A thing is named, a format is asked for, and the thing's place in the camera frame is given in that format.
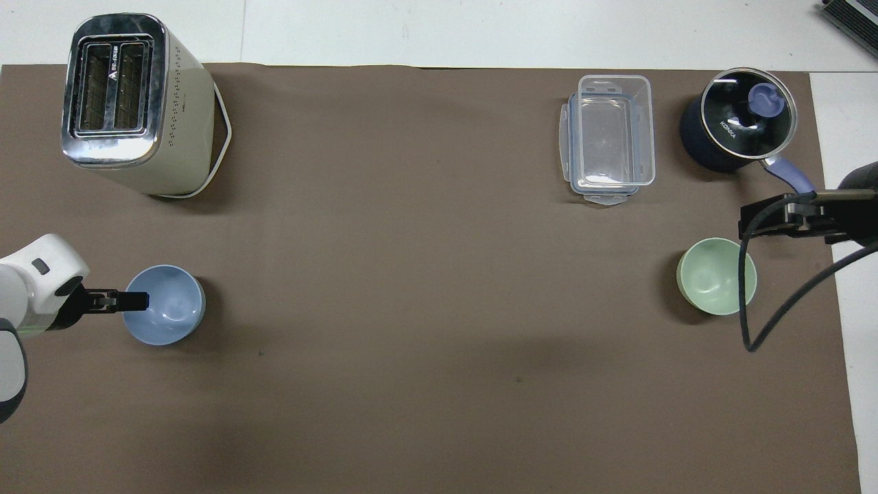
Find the brown tablecloth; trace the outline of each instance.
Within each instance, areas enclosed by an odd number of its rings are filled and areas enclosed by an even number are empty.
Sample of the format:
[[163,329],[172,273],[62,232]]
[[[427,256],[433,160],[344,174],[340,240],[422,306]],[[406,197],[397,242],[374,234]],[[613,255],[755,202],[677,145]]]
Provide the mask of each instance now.
[[[588,206],[558,112],[596,69],[209,66],[234,140],[198,197],[140,195],[60,151],[62,66],[4,66],[0,253],[59,233],[88,287],[176,264],[207,294],[182,342],[120,315],[25,342],[0,427],[13,492],[855,492],[835,285],[759,352],[674,269],[786,192],[699,168],[677,134],[714,75],[652,83],[658,176]],[[807,75],[786,155],[822,183]],[[762,324],[831,262],[758,239]]]

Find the pot handle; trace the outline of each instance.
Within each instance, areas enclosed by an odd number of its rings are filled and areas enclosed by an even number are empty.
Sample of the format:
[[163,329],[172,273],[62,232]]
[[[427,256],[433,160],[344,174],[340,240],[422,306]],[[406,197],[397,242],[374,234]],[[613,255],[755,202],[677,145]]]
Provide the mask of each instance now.
[[781,155],[769,156],[759,160],[768,173],[786,182],[797,193],[810,193],[816,190],[814,184],[791,161]]

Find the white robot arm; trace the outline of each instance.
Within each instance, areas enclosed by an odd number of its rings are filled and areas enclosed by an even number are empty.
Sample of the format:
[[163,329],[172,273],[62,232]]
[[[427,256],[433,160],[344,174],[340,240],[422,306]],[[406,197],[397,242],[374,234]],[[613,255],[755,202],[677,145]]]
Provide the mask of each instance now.
[[21,403],[27,387],[27,360],[19,338],[68,328],[83,314],[145,310],[149,295],[87,290],[89,267],[55,234],[0,258],[0,424]]
[[51,326],[88,275],[85,261],[55,234],[0,258],[0,423],[18,407],[27,384],[19,335],[27,338]]

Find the black device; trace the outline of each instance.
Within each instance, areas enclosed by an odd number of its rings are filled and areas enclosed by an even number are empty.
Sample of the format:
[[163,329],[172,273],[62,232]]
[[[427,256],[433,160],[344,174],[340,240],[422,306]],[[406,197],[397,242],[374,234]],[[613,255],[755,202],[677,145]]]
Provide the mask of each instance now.
[[[759,349],[781,318],[821,281],[878,251],[878,162],[847,174],[838,189],[787,193],[741,207],[738,222],[738,306],[741,336],[749,352]],[[853,240],[862,249],[829,265],[799,287],[774,312],[756,338],[750,338],[744,290],[747,244],[755,236],[822,236],[826,243]]]
[[878,56],[878,0],[823,0],[824,18]]
[[149,309],[149,294],[146,292],[86,288],[80,283],[61,305],[47,330],[66,330],[86,314],[115,314],[146,309]]

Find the purple lid knob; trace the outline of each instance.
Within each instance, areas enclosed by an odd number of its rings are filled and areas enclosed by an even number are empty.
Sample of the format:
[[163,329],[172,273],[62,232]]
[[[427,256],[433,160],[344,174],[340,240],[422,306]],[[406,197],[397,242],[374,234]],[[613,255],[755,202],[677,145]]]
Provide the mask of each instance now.
[[747,95],[747,103],[751,113],[767,119],[780,115],[787,105],[787,101],[780,94],[777,86],[771,83],[760,83],[753,86]]

